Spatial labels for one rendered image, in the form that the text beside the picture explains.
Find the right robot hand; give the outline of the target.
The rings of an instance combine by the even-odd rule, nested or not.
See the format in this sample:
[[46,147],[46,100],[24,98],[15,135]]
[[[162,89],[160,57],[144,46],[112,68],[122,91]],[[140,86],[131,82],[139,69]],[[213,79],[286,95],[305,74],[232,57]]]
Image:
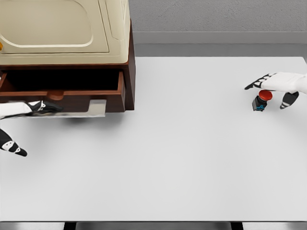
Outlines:
[[304,74],[277,72],[267,74],[245,87],[245,90],[251,88],[260,88],[268,91],[285,92],[280,109],[291,106],[299,96],[299,82]]

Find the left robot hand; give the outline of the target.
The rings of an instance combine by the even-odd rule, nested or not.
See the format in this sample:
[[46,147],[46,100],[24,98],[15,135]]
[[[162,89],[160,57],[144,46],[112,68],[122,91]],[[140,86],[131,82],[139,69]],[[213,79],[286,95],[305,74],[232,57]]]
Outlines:
[[[62,110],[63,107],[47,101],[0,103],[0,120],[26,114],[57,113]],[[27,152],[20,148],[19,145],[1,128],[0,149],[23,157],[27,156]]]

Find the red button switch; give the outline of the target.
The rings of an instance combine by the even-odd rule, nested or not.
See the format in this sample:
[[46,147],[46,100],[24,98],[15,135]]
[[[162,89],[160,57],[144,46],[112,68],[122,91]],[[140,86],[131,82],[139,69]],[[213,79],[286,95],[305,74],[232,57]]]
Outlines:
[[261,90],[252,102],[253,111],[263,111],[267,102],[272,99],[272,93],[268,90]]

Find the brown wooden drawer with knob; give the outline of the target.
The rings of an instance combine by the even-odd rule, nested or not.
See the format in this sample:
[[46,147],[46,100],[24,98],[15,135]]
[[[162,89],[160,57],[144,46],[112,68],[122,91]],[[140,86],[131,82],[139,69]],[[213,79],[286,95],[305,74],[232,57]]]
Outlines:
[[107,113],[125,112],[124,75],[118,69],[10,70],[0,79],[0,103],[48,101],[63,112],[87,112],[105,100]]

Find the brown cabinet with cream top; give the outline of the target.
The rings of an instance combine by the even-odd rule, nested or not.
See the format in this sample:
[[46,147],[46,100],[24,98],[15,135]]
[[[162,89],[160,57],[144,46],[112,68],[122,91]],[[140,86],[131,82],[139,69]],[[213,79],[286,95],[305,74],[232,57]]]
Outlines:
[[0,76],[10,70],[118,69],[135,106],[128,0],[0,0]]

